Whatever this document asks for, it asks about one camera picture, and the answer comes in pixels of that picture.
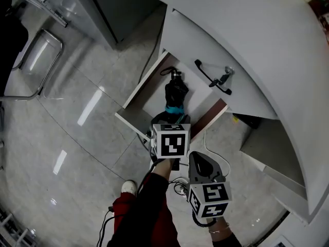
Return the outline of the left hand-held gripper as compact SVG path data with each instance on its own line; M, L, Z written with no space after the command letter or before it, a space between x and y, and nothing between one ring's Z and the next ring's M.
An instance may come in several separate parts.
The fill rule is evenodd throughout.
M167 123L167 112L161 112L151 120L151 160L174 159L173 171L180 169L180 159L187 156L190 147L191 117L182 114L177 124Z

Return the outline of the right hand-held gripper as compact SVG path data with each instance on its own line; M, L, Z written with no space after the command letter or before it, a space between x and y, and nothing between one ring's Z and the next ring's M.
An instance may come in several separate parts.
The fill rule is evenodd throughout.
M232 193L219 163L201 152L192 151L189 181L187 202L192 213L202 219L221 217L232 201Z

